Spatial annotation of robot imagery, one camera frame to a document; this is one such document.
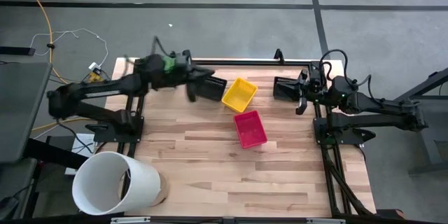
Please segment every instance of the concrete floor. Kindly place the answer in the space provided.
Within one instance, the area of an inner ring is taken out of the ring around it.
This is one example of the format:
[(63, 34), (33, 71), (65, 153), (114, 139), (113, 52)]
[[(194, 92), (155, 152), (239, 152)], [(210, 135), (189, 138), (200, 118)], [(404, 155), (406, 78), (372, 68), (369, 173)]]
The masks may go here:
[[(312, 0), (42, 0), (84, 2), (137, 2), (169, 4), (317, 4)], [(448, 0), (319, 0), (322, 5), (358, 6), (446, 6)], [(315, 11), (308, 9), (231, 8), (46, 8), (55, 31), (87, 28), (108, 42), (104, 69), (111, 73), (115, 58), (147, 55), (151, 39), (158, 35), (168, 50), (191, 49), (195, 57), (271, 58), (277, 48), (285, 57), (318, 59), (322, 43), (341, 48), (349, 55), (348, 74), (362, 79), (372, 74), (376, 97), (394, 99), (448, 66), (448, 12), (416, 10), (322, 10), (324, 30), (318, 33)], [(35, 7), (0, 7), (0, 44), (28, 46), (36, 33), (46, 33), (45, 20)], [(65, 77), (81, 79), (91, 62), (100, 62), (104, 44), (80, 32), (79, 39), (67, 34), (57, 42), (55, 68)], [(38, 52), (45, 51), (47, 38), (35, 40)], [(39, 62), (48, 57), (0, 56), (0, 60)], [(54, 89), (57, 83), (49, 83)], [(448, 93), (448, 85), (442, 89)], [(93, 101), (103, 104), (103, 99)], [(46, 101), (36, 126), (53, 120)], [(82, 124), (71, 125), (87, 132)], [(426, 163), (418, 134), (399, 129), (376, 129), (377, 138), (366, 144), (367, 169), (378, 209), (401, 209), (409, 219), (448, 222), (448, 174), (409, 177), (407, 170)], [(67, 135), (56, 129), (53, 135)], [(66, 195), (58, 188), (42, 199), (38, 215), (65, 214), (54, 203)]]

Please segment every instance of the white bucket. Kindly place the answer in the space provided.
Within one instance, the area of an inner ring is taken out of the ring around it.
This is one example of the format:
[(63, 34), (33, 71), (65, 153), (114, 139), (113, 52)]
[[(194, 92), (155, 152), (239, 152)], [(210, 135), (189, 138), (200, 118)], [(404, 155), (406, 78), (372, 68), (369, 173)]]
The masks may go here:
[[(123, 199), (120, 178), (129, 169), (130, 185)], [(72, 195), (86, 214), (113, 214), (149, 207), (160, 192), (160, 176), (148, 164), (119, 153), (106, 151), (87, 159), (76, 172)]]

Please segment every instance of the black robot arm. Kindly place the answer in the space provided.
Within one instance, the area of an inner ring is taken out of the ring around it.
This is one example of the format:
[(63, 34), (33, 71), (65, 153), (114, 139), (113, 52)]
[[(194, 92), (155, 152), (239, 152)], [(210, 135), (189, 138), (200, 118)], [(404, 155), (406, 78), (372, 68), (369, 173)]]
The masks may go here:
[[(314, 131), (319, 143), (362, 144), (375, 137), (375, 133), (360, 127), (394, 126), (402, 130), (419, 131), (427, 127), (418, 104), (413, 101), (389, 101), (368, 97), (358, 91), (358, 85), (345, 76), (330, 79), (325, 76), (321, 63), (315, 63), (311, 72), (304, 70), (296, 81), (277, 83), (291, 99), (299, 100), (296, 109), (303, 114), (307, 102), (314, 102), (344, 113), (329, 113), (327, 118), (316, 118)], [(348, 116), (361, 112), (376, 115)]]
[[(140, 130), (141, 118), (126, 109), (111, 111), (82, 102), (84, 99), (127, 95), (144, 97), (150, 89), (187, 85), (187, 96), (195, 101), (195, 85), (214, 74), (214, 70), (196, 66), (191, 62), (190, 51), (168, 56), (149, 55), (134, 63), (134, 73), (118, 80), (98, 83), (71, 83), (47, 92), (48, 110), (55, 119), (83, 116), (111, 125), (116, 134), (134, 134)], [(102, 130), (108, 125), (90, 126), (91, 130)]]

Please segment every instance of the wooden tabletop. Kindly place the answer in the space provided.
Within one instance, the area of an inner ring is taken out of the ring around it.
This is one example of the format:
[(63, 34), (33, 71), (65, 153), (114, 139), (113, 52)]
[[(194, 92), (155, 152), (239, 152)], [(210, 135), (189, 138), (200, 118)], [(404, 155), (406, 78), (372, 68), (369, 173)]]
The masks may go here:
[[(331, 76), (342, 74), (332, 62)], [(245, 110), (257, 110), (268, 142), (242, 149), (233, 123), (237, 113), (217, 101), (190, 103), (183, 86), (151, 90), (143, 109), (145, 125), (135, 158), (153, 165), (170, 183), (168, 198), (158, 206), (127, 212), (146, 216), (331, 216), (321, 149), (312, 129), (312, 104), (296, 115), (297, 104), (274, 100), (275, 76), (297, 78), (298, 66), (210, 66), (214, 76), (237, 77), (258, 86)], [(113, 78), (125, 61), (118, 58)], [(108, 97), (106, 108), (123, 109), (125, 96)], [(104, 150), (115, 151), (109, 143)], [(341, 146), (346, 181), (371, 211), (375, 206), (361, 152)], [(339, 208), (340, 190), (336, 186)]]

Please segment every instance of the plastic basket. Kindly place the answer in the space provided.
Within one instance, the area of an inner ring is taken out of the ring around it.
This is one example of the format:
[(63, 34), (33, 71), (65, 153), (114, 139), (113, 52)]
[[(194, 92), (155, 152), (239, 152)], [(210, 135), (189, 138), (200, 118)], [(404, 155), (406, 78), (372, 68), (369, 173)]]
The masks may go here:
[(237, 78), (221, 100), (226, 106), (242, 113), (257, 92), (258, 87), (242, 78)]
[(226, 85), (227, 80), (211, 76), (197, 84), (196, 95), (219, 102)]
[(257, 111), (235, 115), (239, 142), (242, 148), (250, 148), (267, 142), (265, 129)]
[(276, 76), (274, 78), (274, 88), (272, 91), (272, 95), (274, 96), (274, 99), (279, 99), (279, 100), (287, 101), (287, 102), (298, 102), (298, 100), (291, 99), (288, 95), (285, 94), (285, 92), (283, 92), (280, 89), (280, 87), (277, 86), (277, 83), (288, 83), (291, 81), (296, 81), (296, 80), (292, 79), (292, 78), (284, 78), (284, 77), (278, 77), (278, 76)]

